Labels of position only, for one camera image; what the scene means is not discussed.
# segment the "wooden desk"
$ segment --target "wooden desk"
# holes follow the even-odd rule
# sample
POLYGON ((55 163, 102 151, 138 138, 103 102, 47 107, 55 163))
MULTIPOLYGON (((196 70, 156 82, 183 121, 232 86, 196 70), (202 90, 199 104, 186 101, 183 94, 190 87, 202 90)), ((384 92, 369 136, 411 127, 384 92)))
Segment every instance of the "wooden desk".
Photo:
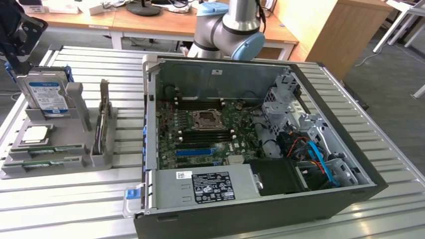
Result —
MULTIPOLYGON (((288 59, 298 39, 272 15, 267 19, 266 47, 279 48, 280 59, 288 59)), ((196 9, 187 14, 162 11, 158 16, 138 16, 124 8, 116 12, 112 26, 114 49, 122 49, 122 37, 142 37, 167 40, 194 41, 196 29, 196 9)))
MULTIPOLYGON (((114 49, 123 49, 123 37, 194 41, 196 9, 187 14, 162 11, 160 15, 143 17, 131 14, 124 7, 94 16, 80 14, 31 14, 50 24, 48 31, 111 35, 114 49)), ((296 37, 272 15, 267 19, 266 51, 275 58, 287 60, 299 43, 296 37)))
POLYGON ((290 60, 322 62, 343 80, 392 9, 381 0, 278 0, 275 14, 300 41, 290 60))

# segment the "gray floor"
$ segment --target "gray floor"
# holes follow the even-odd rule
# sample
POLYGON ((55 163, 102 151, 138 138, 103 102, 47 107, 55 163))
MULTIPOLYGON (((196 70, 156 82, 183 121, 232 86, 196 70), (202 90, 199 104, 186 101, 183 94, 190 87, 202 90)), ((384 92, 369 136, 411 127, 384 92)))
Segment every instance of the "gray floor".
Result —
MULTIPOLYGON (((357 63, 372 54, 380 35, 371 41, 357 63)), ((47 32, 31 55, 34 63, 40 62, 50 44, 54 43, 70 46, 112 47, 111 40, 102 36, 76 37, 75 34, 47 32)), ((139 41, 138 47, 132 47, 130 40, 123 41, 124 49, 135 50, 174 51, 175 45, 176 42, 172 41, 158 41, 151 44, 146 39, 139 41)), ((381 54, 371 58, 363 66, 353 67, 344 81, 369 104, 369 115, 425 174, 425 96, 419 100, 411 96, 425 84, 424 75, 425 65, 397 47, 387 46, 381 54)), ((0 86, 3 90, 16 89, 2 67, 0 86)), ((14 102, 4 96, 0 96, 0 102, 0 122, 3 122, 14 102)))

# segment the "metal table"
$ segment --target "metal table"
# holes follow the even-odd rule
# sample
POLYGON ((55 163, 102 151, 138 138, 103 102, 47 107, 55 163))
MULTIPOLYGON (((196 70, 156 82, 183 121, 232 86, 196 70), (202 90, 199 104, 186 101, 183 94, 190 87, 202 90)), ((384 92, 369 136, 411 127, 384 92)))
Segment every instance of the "metal table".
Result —
MULTIPOLYGON (((142 180, 143 72, 147 52, 86 47, 48 51, 42 65, 72 67, 84 84, 88 107, 100 101, 99 83, 111 82, 119 107, 114 168, 107 171, 0 180, 0 238, 136 238, 123 218, 124 189, 142 180)), ((298 64, 389 184, 371 200, 353 204, 330 220, 226 238, 423 238, 425 178, 401 154, 337 80, 316 63, 298 64)), ((314 105, 307 101, 311 111, 314 105)), ((0 128, 6 156, 26 113, 22 96, 0 128)))

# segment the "circuit board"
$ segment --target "circuit board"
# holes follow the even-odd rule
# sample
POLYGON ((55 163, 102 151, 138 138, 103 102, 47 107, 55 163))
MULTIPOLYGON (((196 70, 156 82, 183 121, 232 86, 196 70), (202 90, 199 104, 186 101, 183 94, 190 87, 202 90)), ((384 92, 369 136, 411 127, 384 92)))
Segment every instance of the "circuit board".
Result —
POLYGON ((264 156, 247 112, 250 108, 244 108, 242 102, 224 101, 222 109, 182 110, 178 108, 175 102, 158 104, 160 169, 227 165, 232 164, 231 159, 239 159, 239 163, 243 163, 244 160, 264 156), (204 117, 204 123, 199 121, 199 115, 204 117), (216 128, 216 131, 232 132, 231 140, 199 144, 195 141, 194 143, 183 141, 186 134, 196 134, 198 138, 206 138, 216 132, 216 128), (207 155, 182 155, 192 154, 196 150, 207 155))

